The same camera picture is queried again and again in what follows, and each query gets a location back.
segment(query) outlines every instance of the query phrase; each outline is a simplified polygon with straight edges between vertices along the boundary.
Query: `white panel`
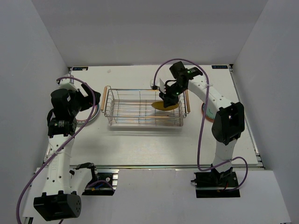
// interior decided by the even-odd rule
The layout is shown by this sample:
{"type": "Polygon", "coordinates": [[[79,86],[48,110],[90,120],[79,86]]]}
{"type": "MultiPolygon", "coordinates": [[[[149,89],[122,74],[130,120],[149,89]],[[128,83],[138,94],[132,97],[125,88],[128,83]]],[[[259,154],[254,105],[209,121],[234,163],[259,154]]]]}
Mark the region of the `white panel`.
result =
{"type": "Polygon", "coordinates": [[[299,1],[270,0],[235,63],[235,81],[266,168],[299,223],[299,1]]]}
{"type": "MultiPolygon", "coordinates": [[[[171,79],[170,65],[164,66],[158,78],[171,79]]],[[[158,65],[95,66],[87,71],[72,71],[72,75],[87,82],[95,91],[103,93],[106,85],[112,88],[148,89],[158,65]]],[[[228,69],[203,68],[210,83],[219,93],[238,102],[228,69]]],[[[181,129],[110,128],[108,119],[101,113],[76,137],[72,148],[71,164],[93,162],[97,165],[195,165],[199,129],[202,119],[202,101],[189,91],[191,113],[184,119],[181,129]]],[[[212,134],[212,122],[206,120],[203,132],[200,163],[213,162],[216,140],[212,134]]],[[[233,156],[243,156],[249,164],[257,164],[248,129],[238,140],[233,156]]],[[[244,165],[242,160],[233,164],[244,165]]]]}
{"type": "MultiPolygon", "coordinates": [[[[241,198],[196,198],[196,170],[121,170],[113,196],[82,196],[79,218],[65,224],[280,224],[290,221],[272,171],[249,171],[241,198]]],[[[24,216],[46,222],[33,208],[45,180],[33,183],[24,216]]],[[[237,171],[239,181],[245,171],[237,171]]]]}
{"type": "Polygon", "coordinates": [[[19,194],[43,161],[50,93],[66,72],[32,2],[0,1],[1,223],[16,223],[19,194]]]}
{"type": "Polygon", "coordinates": [[[267,0],[32,0],[67,65],[233,63],[267,0]]]}

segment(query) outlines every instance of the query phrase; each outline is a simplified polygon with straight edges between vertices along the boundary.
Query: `white table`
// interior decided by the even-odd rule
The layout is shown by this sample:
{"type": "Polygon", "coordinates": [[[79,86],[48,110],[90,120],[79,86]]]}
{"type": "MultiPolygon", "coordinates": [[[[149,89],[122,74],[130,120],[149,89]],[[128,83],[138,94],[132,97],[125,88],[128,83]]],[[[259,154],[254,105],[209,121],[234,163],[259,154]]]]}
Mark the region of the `white table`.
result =
{"type": "MultiPolygon", "coordinates": [[[[158,65],[89,67],[87,71],[71,74],[87,82],[95,91],[103,93],[104,87],[149,89],[158,65]]],[[[237,102],[237,94],[229,70],[215,70],[210,65],[203,68],[210,82],[226,98],[237,102]]],[[[157,78],[172,79],[169,65],[164,66],[157,78]]],[[[189,92],[191,113],[180,129],[111,129],[104,114],[86,126],[76,137],[72,148],[71,165],[93,162],[96,165],[195,165],[202,113],[202,101],[189,92]]],[[[212,123],[205,122],[200,163],[210,165],[214,159],[216,140],[212,123]]],[[[248,128],[238,140],[235,156],[244,157],[248,164],[257,164],[248,128]]],[[[241,160],[233,161],[242,164],[241,160]]]]}
{"type": "MultiPolygon", "coordinates": [[[[193,170],[120,170],[113,196],[81,196],[79,218],[63,224],[280,224],[290,222],[273,171],[249,171],[240,198],[196,198],[193,170]]],[[[239,181],[245,171],[237,171],[239,181]]],[[[34,180],[24,217],[46,222],[33,207],[47,170],[34,180]]]]}

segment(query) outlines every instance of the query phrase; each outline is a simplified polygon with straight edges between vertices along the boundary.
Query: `gray wall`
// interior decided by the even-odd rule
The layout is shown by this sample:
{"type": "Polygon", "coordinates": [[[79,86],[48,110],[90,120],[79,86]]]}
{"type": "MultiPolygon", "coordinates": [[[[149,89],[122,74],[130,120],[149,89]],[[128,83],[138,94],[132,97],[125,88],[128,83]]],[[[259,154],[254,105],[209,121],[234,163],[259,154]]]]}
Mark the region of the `gray wall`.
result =
{"type": "Polygon", "coordinates": [[[234,67],[266,168],[299,223],[299,1],[269,0],[234,67]]]}
{"type": "Polygon", "coordinates": [[[68,66],[234,63],[267,0],[32,0],[68,66]]]}
{"type": "Polygon", "coordinates": [[[0,1],[1,223],[16,223],[19,194],[42,163],[50,93],[66,72],[32,2],[0,1]]]}

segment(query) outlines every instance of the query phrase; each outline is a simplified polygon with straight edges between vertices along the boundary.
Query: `yellow oval object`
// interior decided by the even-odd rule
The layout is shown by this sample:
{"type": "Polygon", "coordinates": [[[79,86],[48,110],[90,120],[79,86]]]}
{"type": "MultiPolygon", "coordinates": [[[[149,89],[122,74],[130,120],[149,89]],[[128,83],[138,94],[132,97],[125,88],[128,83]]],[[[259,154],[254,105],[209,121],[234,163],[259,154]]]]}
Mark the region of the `yellow oval object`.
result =
{"type": "Polygon", "coordinates": [[[174,109],[178,108],[178,104],[164,108],[163,101],[154,102],[151,104],[151,106],[160,111],[170,111],[170,110],[174,110],[174,109]]]}

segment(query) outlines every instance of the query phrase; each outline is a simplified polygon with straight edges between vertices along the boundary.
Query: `metal basket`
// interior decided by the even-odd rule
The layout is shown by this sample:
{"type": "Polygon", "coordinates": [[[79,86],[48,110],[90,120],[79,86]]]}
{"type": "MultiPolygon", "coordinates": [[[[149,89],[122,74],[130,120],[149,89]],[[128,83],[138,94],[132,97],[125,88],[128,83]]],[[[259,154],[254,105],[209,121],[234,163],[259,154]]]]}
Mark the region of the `metal basket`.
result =
{"type": "Polygon", "coordinates": [[[151,106],[161,101],[159,90],[104,88],[101,111],[110,126],[121,127],[181,127],[190,112],[188,91],[179,95],[179,107],[170,111],[151,106]]]}

